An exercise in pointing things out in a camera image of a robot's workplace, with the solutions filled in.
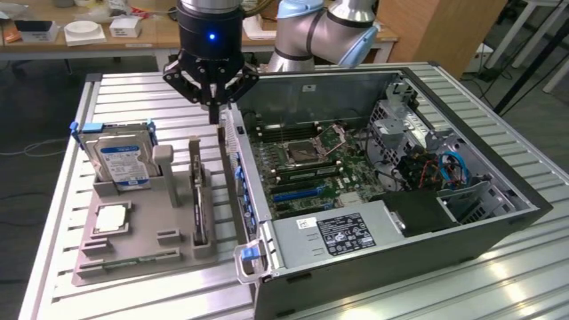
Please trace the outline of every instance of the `hard drive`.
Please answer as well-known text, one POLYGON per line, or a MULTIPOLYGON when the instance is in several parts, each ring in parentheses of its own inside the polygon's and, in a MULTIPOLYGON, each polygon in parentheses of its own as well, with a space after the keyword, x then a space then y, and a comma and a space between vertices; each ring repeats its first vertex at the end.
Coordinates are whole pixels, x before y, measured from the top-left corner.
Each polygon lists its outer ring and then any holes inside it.
POLYGON ((72 136, 90 157, 100 182, 115 182, 120 191, 149 188, 149 179, 160 175, 152 162, 157 144, 152 121, 127 125, 86 123, 71 125, 72 136))

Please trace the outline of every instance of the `motherboard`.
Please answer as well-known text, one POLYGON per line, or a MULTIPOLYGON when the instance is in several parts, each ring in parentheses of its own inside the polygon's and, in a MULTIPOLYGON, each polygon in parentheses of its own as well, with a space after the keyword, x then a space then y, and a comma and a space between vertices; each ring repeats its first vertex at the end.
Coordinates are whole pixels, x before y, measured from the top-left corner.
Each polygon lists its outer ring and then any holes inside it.
POLYGON ((365 203, 385 192, 360 131, 345 123, 256 129, 252 152, 275 219, 365 203))

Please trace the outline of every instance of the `white box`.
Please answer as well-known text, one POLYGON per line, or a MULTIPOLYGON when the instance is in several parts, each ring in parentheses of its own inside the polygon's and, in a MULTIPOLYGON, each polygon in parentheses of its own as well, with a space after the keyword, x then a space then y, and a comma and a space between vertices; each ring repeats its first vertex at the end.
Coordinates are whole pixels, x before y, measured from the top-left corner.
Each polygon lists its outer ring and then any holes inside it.
POLYGON ((477 52, 476 52, 475 56, 472 57, 471 64, 467 67, 467 70, 464 72, 465 73, 481 72, 480 66, 484 66, 484 64, 487 64, 487 60, 492 56, 493 52, 495 52, 495 50, 492 50, 492 48, 483 43, 479 46, 477 52))
POLYGON ((140 19, 118 18, 111 24, 111 35, 119 38, 136 38, 140 35, 140 19))
POLYGON ((95 22, 75 21, 63 28, 63 31, 66 32, 68 47, 107 42, 103 27, 95 22))
POLYGON ((24 42, 54 42, 60 31, 55 21, 15 21, 24 42))

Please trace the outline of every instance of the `white table leg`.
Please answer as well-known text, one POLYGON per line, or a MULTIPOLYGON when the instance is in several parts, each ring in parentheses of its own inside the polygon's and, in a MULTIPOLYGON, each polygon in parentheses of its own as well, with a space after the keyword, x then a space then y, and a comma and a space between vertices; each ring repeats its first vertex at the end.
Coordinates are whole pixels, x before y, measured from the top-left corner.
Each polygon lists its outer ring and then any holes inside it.
POLYGON ((383 42, 377 48, 377 53, 373 58, 373 63, 387 63, 392 54, 393 42, 383 42))
POLYGON ((548 84, 545 85, 544 92, 547 93, 552 92, 553 88, 557 86, 561 79, 564 78, 564 76, 567 76, 568 73, 569 73, 569 59, 567 60, 559 72, 555 74, 552 80, 549 80, 548 84))
POLYGON ((508 31, 508 34, 504 37, 504 40, 500 42, 499 48, 496 48, 495 53, 492 54, 492 57, 489 58, 489 60, 487 62, 487 68, 492 68, 495 66, 496 62, 499 62, 500 56, 505 52, 513 38, 516 37, 516 34, 520 32, 520 29, 523 28, 524 23, 527 22, 533 10, 536 10, 536 7, 537 7, 537 5, 535 4, 535 2, 529 2, 528 5, 525 6, 525 9, 519 16, 515 25, 512 26, 511 30, 508 31))
POLYGON ((153 52, 156 57, 156 65, 159 66, 159 71, 164 71, 164 66, 169 63, 169 49, 157 49, 153 52))
POLYGON ((516 61, 512 64, 513 68, 519 68, 519 66, 521 66, 525 58, 528 57, 529 53, 532 52, 533 48, 536 47, 537 42, 540 42, 540 39, 544 37, 545 32, 548 32, 549 28, 553 25, 553 22, 560 17, 560 14, 565 10, 567 6, 568 6, 567 3, 561 4, 560 7, 555 10, 552 16, 544 22, 544 25, 540 27, 540 30, 537 30, 536 34, 532 37, 532 40, 529 40, 528 44, 525 45, 523 52, 520 52, 520 54, 516 58, 516 61))

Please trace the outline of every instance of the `blue cable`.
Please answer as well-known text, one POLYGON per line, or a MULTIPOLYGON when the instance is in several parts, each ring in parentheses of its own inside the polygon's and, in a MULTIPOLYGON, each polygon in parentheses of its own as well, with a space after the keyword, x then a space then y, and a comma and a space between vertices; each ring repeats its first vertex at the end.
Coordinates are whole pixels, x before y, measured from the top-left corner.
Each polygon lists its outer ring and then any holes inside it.
POLYGON ((441 174, 447 181, 452 181, 451 176, 448 175, 445 171, 445 163, 443 162, 443 157, 449 156, 453 157, 459 161, 459 165, 463 167, 464 171, 464 180, 467 182, 467 185, 469 184, 469 170, 467 169, 467 164, 464 163, 464 159, 460 154, 457 154, 455 151, 445 151, 440 157, 439 157, 439 167, 441 168, 441 174))

